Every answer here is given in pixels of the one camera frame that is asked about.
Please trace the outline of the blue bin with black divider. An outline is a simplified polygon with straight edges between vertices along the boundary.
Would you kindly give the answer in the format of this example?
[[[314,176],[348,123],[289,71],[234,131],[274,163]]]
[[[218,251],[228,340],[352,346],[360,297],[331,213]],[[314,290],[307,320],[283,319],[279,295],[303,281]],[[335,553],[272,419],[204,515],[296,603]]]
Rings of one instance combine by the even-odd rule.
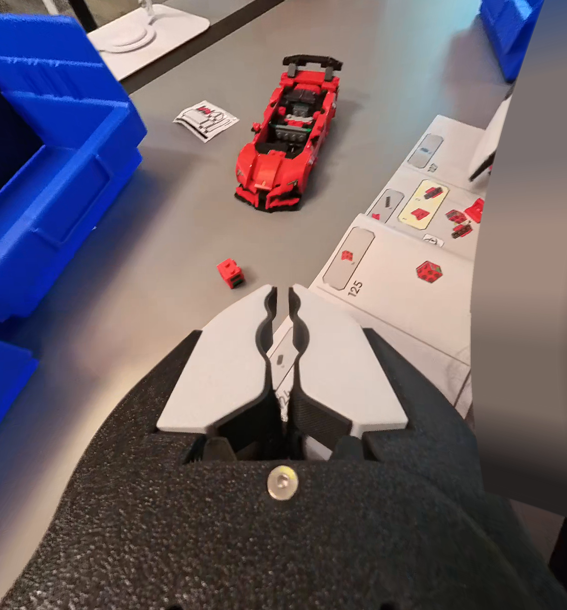
[[[0,14],[0,323],[36,309],[146,133],[74,18]]]

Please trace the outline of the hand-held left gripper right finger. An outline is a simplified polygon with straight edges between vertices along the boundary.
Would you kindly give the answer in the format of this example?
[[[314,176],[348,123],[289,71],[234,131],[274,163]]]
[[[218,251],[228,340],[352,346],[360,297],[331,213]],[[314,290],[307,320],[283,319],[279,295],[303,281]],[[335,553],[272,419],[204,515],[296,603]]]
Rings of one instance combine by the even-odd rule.
[[[297,351],[289,423],[305,437],[402,430],[408,416],[356,319],[309,289],[288,292]]]

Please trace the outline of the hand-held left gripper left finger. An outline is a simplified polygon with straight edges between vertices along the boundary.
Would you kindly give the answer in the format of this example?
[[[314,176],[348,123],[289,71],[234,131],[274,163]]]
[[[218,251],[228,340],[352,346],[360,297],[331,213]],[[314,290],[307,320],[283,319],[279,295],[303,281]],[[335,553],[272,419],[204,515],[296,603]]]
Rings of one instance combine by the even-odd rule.
[[[199,334],[165,404],[157,429],[207,433],[272,390],[267,354],[273,345],[277,288],[266,284],[234,302]]]

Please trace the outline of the red lego car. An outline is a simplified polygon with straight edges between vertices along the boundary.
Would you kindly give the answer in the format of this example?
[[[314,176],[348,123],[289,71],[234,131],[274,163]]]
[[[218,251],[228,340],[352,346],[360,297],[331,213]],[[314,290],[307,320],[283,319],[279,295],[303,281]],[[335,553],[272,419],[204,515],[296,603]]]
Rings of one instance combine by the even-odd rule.
[[[307,189],[336,115],[343,62],[330,56],[296,54],[272,92],[252,141],[240,151],[236,199],[274,213],[296,210]]]

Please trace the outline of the lego instruction booklet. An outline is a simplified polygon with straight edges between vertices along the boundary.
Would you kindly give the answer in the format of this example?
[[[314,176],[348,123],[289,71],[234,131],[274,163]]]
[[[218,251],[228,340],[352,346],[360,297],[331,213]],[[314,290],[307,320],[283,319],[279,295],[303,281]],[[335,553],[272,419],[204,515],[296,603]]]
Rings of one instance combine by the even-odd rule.
[[[437,116],[310,290],[375,329],[466,418],[472,406],[470,301],[490,171],[468,181],[485,129]]]

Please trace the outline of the small red green lego assembly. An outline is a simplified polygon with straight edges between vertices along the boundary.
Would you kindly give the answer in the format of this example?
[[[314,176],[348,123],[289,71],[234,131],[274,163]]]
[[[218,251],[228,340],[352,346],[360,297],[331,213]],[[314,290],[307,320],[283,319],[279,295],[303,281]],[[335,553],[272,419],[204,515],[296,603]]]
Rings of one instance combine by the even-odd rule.
[[[245,282],[242,269],[234,259],[228,258],[216,265],[220,277],[230,289],[235,289]]]

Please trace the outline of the white sticker sheet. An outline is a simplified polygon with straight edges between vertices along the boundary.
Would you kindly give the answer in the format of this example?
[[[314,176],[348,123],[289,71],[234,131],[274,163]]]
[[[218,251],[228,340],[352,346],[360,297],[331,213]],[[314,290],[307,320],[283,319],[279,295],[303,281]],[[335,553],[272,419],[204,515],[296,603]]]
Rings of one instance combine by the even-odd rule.
[[[237,117],[222,108],[208,101],[201,101],[181,111],[172,123],[185,127],[207,143],[238,121]]]

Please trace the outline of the black panel on white stand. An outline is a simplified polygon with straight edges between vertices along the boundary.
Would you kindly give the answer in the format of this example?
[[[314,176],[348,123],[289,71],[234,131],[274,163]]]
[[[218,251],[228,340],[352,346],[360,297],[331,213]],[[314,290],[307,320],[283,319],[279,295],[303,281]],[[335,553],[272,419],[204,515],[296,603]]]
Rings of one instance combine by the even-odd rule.
[[[142,70],[203,34],[208,19],[153,1],[88,34],[106,66],[118,81]]]

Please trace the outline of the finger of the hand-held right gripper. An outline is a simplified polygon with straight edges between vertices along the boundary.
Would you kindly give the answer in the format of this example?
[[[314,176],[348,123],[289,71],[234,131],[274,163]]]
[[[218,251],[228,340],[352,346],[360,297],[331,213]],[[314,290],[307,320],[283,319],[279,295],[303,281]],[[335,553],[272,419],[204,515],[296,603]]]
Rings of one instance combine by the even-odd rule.
[[[469,165],[469,182],[475,181],[493,166],[510,101],[511,95],[508,95],[480,137]]]

